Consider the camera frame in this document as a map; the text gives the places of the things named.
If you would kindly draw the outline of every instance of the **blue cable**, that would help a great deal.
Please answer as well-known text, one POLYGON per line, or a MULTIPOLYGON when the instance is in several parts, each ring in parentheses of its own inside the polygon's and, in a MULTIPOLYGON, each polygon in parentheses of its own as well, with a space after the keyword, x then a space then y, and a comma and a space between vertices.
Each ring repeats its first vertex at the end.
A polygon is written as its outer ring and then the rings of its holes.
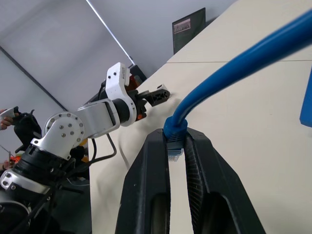
POLYGON ((229 61, 193 89, 166 120, 165 136, 171 138, 176 131, 181 131, 179 127, 186 128, 185 117, 208 97, 311 43, 312 10, 309 10, 229 61))

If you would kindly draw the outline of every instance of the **black monitor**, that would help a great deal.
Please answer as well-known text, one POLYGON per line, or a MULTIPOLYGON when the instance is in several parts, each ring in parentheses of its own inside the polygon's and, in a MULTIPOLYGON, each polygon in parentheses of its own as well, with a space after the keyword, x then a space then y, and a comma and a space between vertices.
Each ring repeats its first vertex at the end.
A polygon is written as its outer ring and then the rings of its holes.
POLYGON ((197 36, 206 24, 206 8, 202 8, 172 23, 174 54, 197 36))

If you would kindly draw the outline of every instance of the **white table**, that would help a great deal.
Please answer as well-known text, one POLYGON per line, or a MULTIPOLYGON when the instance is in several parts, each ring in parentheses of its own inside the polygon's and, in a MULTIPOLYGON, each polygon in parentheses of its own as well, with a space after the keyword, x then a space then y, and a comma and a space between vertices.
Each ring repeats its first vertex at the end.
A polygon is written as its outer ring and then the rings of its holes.
MULTIPOLYGON (((168 62, 228 62, 312 7, 312 0, 239 0, 168 62)), ((310 60, 312 47, 283 60, 310 60)))
MULTIPOLYGON (((248 10, 250 5, 247 1, 241 2, 241 7, 248 10)), ((216 37, 210 43, 218 45, 218 41, 216 37)), ((302 55, 307 56, 306 52, 310 49, 303 51, 302 55)), ((309 234, 312 230, 312 129, 299 122, 312 66, 312 56, 305 58, 305 61, 277 62, 206 100, 187 117, 189 127, 203 132, 237 172, 268 234, 309 234)), ((121 145, 130 163, 137 156, 146 136, 156 128, 162 128, 179 102, 224 64, 218 61, 167 63, 138 88, 139 92, 154 90, 165 83, 173 95, 166 103, 147 108, 147 118, 111 133, 113 141, 121 145)), ((96 142, 98 156, 112 152, 105 136, 97 138, 96 142)), ((184 159, 181 157, 177 163, 169 165, 171 233, 190 234, 193 230, 184 159)), ((112 159, 91 166, 94 234, 115 232, 126 173, 119 153, 112 159)))

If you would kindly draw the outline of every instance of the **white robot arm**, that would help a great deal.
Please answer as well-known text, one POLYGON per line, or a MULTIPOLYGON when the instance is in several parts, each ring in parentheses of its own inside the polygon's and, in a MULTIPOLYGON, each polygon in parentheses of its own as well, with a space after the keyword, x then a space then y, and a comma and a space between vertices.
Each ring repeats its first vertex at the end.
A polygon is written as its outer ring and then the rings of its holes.
POLYGON ((50 194, 78 169, 68 171, 68 165, 75 161, 70 155, 72 148, 86 138, 100 137, 120 125, 133 124, 146 117, 147 102, 155 106, 170 96, 164 85, 152 93, 127 92, 125 86, 129 82, 130 70, 117 63, 107 72, 107 98, 88 103, 72 113, 58 113, 47 120, 44 136, 32 139, 14 168, 4 171, 0 177, 0 209, 6 210, 0 212, 0 220, 2 216, 9 216, 12 221, 5 225, 0 222, 0 233, 19 234, 50 194))
POLYGON ((107 72, 107 99, 86 104, 73 113, 62 112, 50 117, 44 126, 44 137, 33 139, 31 144, 69 160, 70 150, 83 139, 100 137, 120 125, 133 124, 137 118, 137 109, 125 89, 129 79, 129 68, 117 63, 107 72))

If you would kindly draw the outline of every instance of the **black cable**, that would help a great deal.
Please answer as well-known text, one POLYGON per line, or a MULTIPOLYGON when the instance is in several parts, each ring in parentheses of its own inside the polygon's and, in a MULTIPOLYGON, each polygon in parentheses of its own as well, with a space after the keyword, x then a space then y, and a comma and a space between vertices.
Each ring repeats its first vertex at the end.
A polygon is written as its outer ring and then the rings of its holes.
POLYGON ((62 168, 63 171, 66 171, 67 168, 70 167, 70 165, 74 165, 73 167, 75 168, 75 163, 76 163, 76 159, 75 158, 71 158, 70 160, 68 160, 67 164, 62 168))
POLYGON ((91 160, 94 160, 96 158, 97 155, 97 144, 96 144, 96 140, 94 140, 94 138, 91 139, 92 143, 93 143, 93 156, 91 160))
POLYGON ((53 205, 54 205, 54 200, 55 200, 55 194, 56 191, 54 191, 51 196, 50 196, 50 203, 49 203, 49 208, 48 208, 48 212, 47 212, 47 218, 46 218, 46 221, 45 221, 45 224, 44 224, 44 227, 43 227, 43 230, 42 230, 42 234, 45 234, 47 229, 48 229, 48 226, 49 226, 49 223, 50 223, 50 220, 51 220, 51 213, 52 213, 52 210, 53 210, 53 205))
POLYGON ((97 94, 97 100, 98 100, 98 101, 99 101, 100 98, 101 98, 101 93, 102 93, 103 88, 105 88, 105 86, 106 86, 106 80, 101 84, 101 87, 100 87, 100 89, 99 89, 99 91, 98 91, 98 94, 97 94))
POLYGON ((91 161, 89 162, 86 162, 86 163, 83 163, 79 166, 77 166, 75 169, 71 170, 70 172, 68 172, 61 180, 60 182, 63 182, 64 180, 67 180, 67 178, 69 178, 70 176, 72 176, 73 174, 77 173, 77 172, 80 172, 80 171, 84 171, 86 169, 88 169, 93 163, 96 163, 96 162, 100 162, 100 161, 103 161, 103 160, 106 160, 106 159, 109 159, 111 157, 114 157, 116 154, 117 154, 117 149, 116 149, 116 146, 115 144, 113 143, 113 140, 111 138, 111 136, 109 134, 106 134, 107 135, 107 138, 114 150, 114 152, 110 155, 107 155, 107 156, 102 156, 102 157, 99 157, 99 158, 95 158, 95 159, 92 159, 91 161))

